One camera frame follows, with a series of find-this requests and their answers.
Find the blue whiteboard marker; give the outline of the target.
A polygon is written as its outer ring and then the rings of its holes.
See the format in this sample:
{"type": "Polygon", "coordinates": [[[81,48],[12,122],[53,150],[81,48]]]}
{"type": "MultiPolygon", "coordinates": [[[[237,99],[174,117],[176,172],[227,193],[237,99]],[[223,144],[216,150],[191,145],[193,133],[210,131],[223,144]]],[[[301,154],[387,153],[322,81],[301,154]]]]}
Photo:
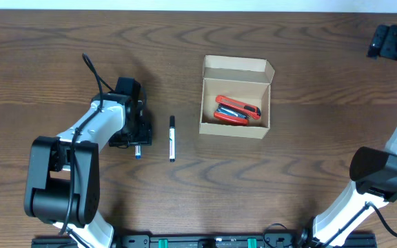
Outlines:
{"type": "Polygon", "coordinates": [[[135,158],[138,160],[141,158],[141,146],[140,145],[135,146],[135,158]]]}

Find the black whiteboard marker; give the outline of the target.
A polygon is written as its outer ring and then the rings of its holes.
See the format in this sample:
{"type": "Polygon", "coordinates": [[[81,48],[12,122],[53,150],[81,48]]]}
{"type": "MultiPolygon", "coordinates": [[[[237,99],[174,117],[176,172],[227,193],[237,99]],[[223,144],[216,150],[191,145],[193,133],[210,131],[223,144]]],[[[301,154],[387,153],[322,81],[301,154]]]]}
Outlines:
{"type": "Polygon", "coordinates": [[[170,116],[169,139],[170,139],[169,160],[170,162],[174,162],[176,160],[175,116],[170,116]]]}

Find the red and black stapler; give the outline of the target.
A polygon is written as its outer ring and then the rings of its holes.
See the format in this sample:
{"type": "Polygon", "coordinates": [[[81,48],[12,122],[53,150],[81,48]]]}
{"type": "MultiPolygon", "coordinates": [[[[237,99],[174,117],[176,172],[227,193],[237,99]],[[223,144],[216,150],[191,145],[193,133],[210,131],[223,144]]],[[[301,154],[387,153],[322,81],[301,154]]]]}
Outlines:
{"type": "Polygon", "coordinates": [[[248,125],[249,121],[246,115],[241,114],[235,110],[232,110],[227,107],[219,106],[216,111],[214,112],[214,117],[221,120],[228,122],[232,125],[248,125]]]}

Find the red utility knife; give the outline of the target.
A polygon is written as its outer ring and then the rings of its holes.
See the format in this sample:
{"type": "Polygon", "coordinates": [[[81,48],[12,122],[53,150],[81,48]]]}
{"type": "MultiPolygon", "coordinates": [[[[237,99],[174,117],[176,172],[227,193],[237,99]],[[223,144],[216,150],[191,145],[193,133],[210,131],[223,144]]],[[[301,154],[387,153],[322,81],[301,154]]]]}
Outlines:
{"type": "Polygon", "coordinates": [[[254,106],[250,105],[241,101],[237,101],[234,99],[231,99],[229,97],[223,96],[223,95],[218,95],[216,97],[216,102],[225,106],[226,108],[230,108],[232,110],[235,110],[236,112],[239,112],[245,116],[251,117],[253,119],[260,119],[261,118],[261,110],[254,106]]]}

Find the cardboard box with lid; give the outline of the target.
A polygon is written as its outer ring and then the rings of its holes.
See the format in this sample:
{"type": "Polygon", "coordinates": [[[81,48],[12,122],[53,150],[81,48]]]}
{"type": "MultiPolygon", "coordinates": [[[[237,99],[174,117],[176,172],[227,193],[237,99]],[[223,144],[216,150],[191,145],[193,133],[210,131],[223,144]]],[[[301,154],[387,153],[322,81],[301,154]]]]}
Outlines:
{"type": "Polygon", "coordinates": [[[199,132],[221,136],[264,138],[271,126],[270,103],[275,69],[265,59],[207,55],[203,62],[203,91],[199,132]],[[223,105],[216,97],[254,105],[261,110],[261,118],[248,117],[248,125],[232,125],[214,117],[223,105]]]}

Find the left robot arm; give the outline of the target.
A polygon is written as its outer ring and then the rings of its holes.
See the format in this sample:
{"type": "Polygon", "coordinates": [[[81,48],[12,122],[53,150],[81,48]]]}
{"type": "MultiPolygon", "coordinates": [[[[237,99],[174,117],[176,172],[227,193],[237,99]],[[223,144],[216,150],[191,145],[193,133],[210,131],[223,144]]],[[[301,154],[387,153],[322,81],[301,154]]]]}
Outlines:
{"type": "Polygon", "coordinates": [[[115,230],[98,211],[99,154],[106,145],[141,149],[152,144],[141,93],[138,81],[120,77],[115,89],[97,94],[66,131],[32,142],[23,204],[27,216],[68,233],[77,247],[115,246],[115,230]]]}

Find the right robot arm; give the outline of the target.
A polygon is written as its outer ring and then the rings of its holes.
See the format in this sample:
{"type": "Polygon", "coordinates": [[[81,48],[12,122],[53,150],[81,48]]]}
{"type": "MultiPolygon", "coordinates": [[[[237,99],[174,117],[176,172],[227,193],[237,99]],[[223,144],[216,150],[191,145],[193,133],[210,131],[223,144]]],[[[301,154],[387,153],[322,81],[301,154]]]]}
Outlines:
{"type": "MultiPolygon", "coordinates": [[[[397,25],[377,27],[367,56],[397,61],[397,25]]],[[[397,200],[397,127],[383,150],[360,147],[356,151],[349,177],[339,197],[302,231],[297,247],[342,247],[346,242],[365,246],[365,240],[352,232],[397,200]]]]}

